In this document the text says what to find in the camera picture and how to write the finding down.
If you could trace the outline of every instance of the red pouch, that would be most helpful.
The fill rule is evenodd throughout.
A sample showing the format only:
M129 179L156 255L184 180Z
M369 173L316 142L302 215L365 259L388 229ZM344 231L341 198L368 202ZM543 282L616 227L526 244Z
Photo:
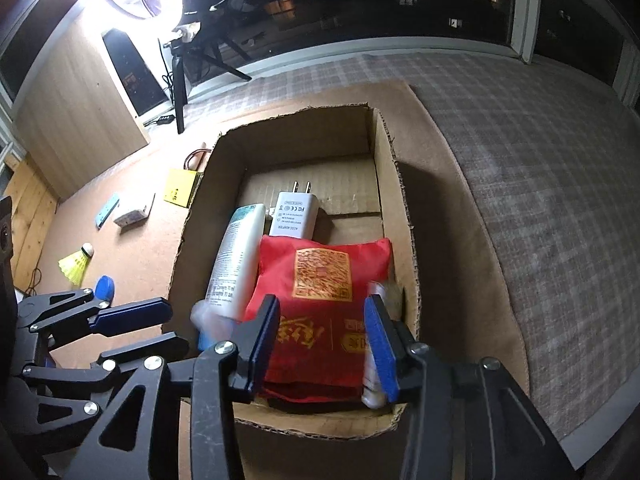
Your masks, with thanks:
M280 327L264 391L292 402L359 399L367 286L387 279L391 243L324 246L263 236L253 319L265 294L280 301Z

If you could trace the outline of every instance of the plaid fabric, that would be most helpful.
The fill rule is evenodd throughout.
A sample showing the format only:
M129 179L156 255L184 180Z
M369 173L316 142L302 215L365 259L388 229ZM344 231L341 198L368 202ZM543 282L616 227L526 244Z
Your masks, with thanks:
M640 364L640 142L613 94L511 59L357 56L256 79L190 105L186 122L388 78L412 85L456 155L522 329L532 400L561 438Z

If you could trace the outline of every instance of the badminton shuttlecock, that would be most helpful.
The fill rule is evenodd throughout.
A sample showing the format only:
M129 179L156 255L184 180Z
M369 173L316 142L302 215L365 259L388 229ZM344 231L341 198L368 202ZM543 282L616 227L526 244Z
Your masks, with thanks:
M89 243L83 244L79 251L70 254L66 258L62 258L58 262L58 265L62 273L71 283L75 286L80 286L82 277L84 276L84 270L93 256L94 247Z

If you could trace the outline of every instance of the qr code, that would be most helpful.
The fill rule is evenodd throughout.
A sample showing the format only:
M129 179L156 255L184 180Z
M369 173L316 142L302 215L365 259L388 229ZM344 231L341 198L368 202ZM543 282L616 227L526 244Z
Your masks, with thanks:
M292 296L306 300L351 301L349 255L331 249L298 249Z

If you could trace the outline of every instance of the white bottle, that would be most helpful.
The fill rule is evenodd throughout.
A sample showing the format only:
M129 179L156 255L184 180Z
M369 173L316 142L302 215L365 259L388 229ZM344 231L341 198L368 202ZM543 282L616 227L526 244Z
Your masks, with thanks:
M399 321L402 317L402 290L394 282L370 282L369 295L378 294L385 304L389 317L394 321ZM364 389L362 391L362 402L372 410L382 408L386 404L386 393L380 384L378 369L373 359L371 348L367 346L364 354L364 378L362 380Z
M222 238L205 299L191 310L191 321L212 342L231 336L254 293L264 217L264 204L236 210Z

